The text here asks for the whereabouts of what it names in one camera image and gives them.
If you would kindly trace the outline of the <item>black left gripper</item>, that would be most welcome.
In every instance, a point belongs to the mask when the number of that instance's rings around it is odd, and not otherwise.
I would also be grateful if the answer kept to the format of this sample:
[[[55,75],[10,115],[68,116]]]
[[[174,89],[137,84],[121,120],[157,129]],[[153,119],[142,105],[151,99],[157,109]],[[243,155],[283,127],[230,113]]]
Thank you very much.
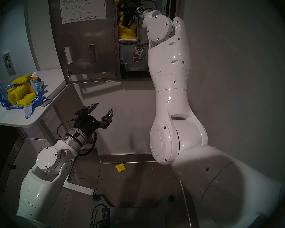
[[[111,124],[113,118],[113,107],[101,118],[101,121],[96,120],[93,116],[89,115],[99,103],[93,103],[89,106],[85,106],[84,109],[76,111],[75,115],[78,116],[75,119],[73,128],[80,129],[86,136],[90,136],[98,128],[107,129]]]

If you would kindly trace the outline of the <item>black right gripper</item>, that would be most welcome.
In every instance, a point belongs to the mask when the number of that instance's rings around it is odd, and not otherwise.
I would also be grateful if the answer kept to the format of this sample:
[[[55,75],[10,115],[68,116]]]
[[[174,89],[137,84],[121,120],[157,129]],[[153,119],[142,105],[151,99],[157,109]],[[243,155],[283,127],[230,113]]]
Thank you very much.
[[[121,25],[123,27],[131,27],[135,22],[134,17],[137,16],[137,9],[143,6],[141,0],[119,0],[119,9],[123,13]]]

